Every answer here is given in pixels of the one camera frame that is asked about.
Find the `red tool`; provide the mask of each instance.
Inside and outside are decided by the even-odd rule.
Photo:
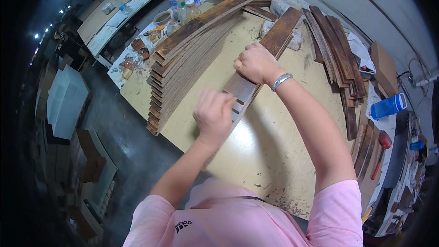
[[[372,180],[374,180],[375,177],[377,176],[378,170],[380,169],[381,160],[383,159],[384,152],[386,151],[386,149],[388,149],[388,148],[390,148],[390,146],[392,146],[392,140],[390,139],[390,136],[384,130],[382,130],[380,132],[380,135],[378,136],[378,142],[381,144],[382,148],[381,148],[381,152],[380,152],[380,157],[378,158],[377,166],[375,167],[374,174],[370,178]]]
[[[378,136],[378,142],[380,142],[381,146],[383,146],[385,149],[388,149],[390,148],[390,146],[392,146],[392,140],[384,130],[380,132],[380,135]]]
[[[372,177],[370,179],[374,180],[375,177],[377,176],[378,170],[380,169],[380,165],[381,165],[381,160],[383,159],[383,155],[384,155],[384,151],[386,149],[384,147],[381,148],[381,152],[380,152],[380,157],[378,158],[378,163],[377,166],[375,167],[375,171],[374,174],[372,175]]]

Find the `pink t-shirt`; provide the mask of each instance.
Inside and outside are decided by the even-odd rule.
[[[361,194],[355,180],[315,197],[306,235],[285,211],[237,185],[209,178],[195,186],[185,210],[150,195],[134,211],[124,246],[363,246]]]

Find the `hand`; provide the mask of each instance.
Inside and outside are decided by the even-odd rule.
[[[193,116],[200,128],[198,139],[203,144],[218,149],[230,134],[232,105],[235,100],[233,95],[215,90],[201,93]]]
[[[235,59],[233,67],[254,83],[270,87],[281,75],[287,73],[260,43],[247,45],[245,51]]]

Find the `blue bottle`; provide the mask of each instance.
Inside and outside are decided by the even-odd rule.
[[[399,93],[373,104],[370,107],[372,118],[378,120],[389,115],[395,114],[407,108],[406,96],[404,93]]]
[[[422,150],[424,148],[424,142],[418,141],[410,143],[410,150]]]

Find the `gray floor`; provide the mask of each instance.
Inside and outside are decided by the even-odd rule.
[[[122,246],[129,232],[136,206],[150,192],[162,174],[183,152],[162,135],[153,136],[142,118],[120,95],[100,63],[82,72],[93,94],[81,128],[93,126],[108,155],[118,167],[116,185],[104,218],[103,246]],[[200,173],[194,185],[208,178]],[[189,193],[180,209],[189,200]]]

